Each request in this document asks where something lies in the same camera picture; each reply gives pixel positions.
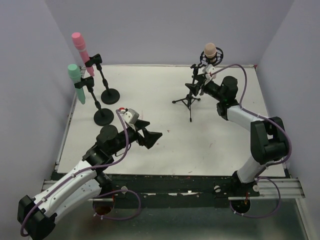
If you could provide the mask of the peach toy microphone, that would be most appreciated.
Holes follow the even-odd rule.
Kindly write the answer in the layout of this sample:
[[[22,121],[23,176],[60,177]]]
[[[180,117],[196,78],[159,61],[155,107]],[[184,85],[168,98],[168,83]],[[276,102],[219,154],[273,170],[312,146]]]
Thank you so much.
[[[204,47],[204,56],[208,63],[213,63],[217,57],[217,49],[214,43],[207,43]]]

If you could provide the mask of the black round-base mic stand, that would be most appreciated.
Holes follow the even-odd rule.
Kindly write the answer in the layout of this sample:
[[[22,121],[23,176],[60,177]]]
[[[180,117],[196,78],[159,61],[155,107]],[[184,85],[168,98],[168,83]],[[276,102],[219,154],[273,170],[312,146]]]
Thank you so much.
[[[120,100],[120,93],[114,89],[110,88],[107,79],[104,76],[103,70],[102,70],[102,57],[100,54],[96,54],[94,56],[90,56],[89,60],[87,60],[84,64],[86,67],[86,70],[89,72],[89,68],[91,68],[93,65],[96,66],[96,69],[100,73],[100,76],[102,77],[102,84],[105,87],[105,90],[101,94],[101,100],[106,105],[113,105],[117,103]]]

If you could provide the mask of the pink toy microphone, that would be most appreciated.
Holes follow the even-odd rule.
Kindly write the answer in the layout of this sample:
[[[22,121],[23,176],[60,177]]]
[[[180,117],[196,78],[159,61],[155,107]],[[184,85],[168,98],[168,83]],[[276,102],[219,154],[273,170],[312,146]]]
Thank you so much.
[[[94,68],[92,66],[87,66],[86,63],[90,60],[88,51],[87,51],[87,46],[86,42],[80,32],[74,32],[71,35],[72,42],[74,47],[78,50],[79,55],[86,67],[86,71],[89,73],[90,76],[94,77]]]

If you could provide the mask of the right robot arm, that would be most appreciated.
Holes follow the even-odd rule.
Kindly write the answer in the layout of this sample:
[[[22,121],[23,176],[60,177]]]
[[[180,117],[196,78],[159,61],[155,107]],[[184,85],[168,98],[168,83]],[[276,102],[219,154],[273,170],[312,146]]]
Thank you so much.
[[[213,97],[218,101],[216,109],[220,117],[250,133],[250,157],[235,172],[239,182],[253,182],[267,167],[289,155],[290,144],[282,119],[267,118],[241,107],[236,100],[238,80],[235,77],[224,77],[221,85],[206,79],[204,74],[197,75],[195,80],[197,82],[185,84],[194,96],[207,94]]]

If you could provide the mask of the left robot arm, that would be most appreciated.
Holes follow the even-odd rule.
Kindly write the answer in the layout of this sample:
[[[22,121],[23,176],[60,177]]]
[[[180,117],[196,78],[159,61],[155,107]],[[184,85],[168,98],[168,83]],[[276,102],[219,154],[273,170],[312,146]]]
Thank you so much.
[[[17,211],[21,236],[43,240],[69,212],[102,192],[111,191],[111,180],[103,171],[116,164],[113,156],[122,149],[127,151],[133,142],[150,149],[163,135],[148,131],[149,124],[137,120],[121,132],[114,125],[104,126],[96,143],[70,172],[36,196],[25,195],[18,202]]]

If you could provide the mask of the teal toy microphone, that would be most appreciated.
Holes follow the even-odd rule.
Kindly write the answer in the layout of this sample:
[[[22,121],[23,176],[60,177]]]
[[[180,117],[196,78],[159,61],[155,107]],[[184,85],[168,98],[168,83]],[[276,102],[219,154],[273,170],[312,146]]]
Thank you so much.
[[[86,97],[83,88],[79,85],[82,78],[80,68],[76,64],[69,64],[67,66],[67,72],[69,78],[72,80],[74,84],[78,100],[82,105],[84,105],[86,103]]]

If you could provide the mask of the black tripod mic stand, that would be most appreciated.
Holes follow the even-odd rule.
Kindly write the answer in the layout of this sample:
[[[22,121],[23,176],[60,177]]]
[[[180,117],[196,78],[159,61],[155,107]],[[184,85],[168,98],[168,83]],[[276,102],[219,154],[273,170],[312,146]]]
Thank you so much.
[[[192,77],[192,82],[191,82],[192,84],[195,83],[195,77],[196,77],[196,75],[198,75],[199,69],[201,67],[202,67],[201,63],[193,64],[193,65],[190,66],[190,68],[192,69],[192,76],[191,76]],[[195,101],[200,101],[200,100],[201,100],[200,98],[194,97],[192,92],[189,91],[189,93],[184,98],[173,100],[172,103],[176,104],[176,103],[182,102],[187,107],[187,109],[189,110],[189,122],[191,123],[192,122],[191,105]]]

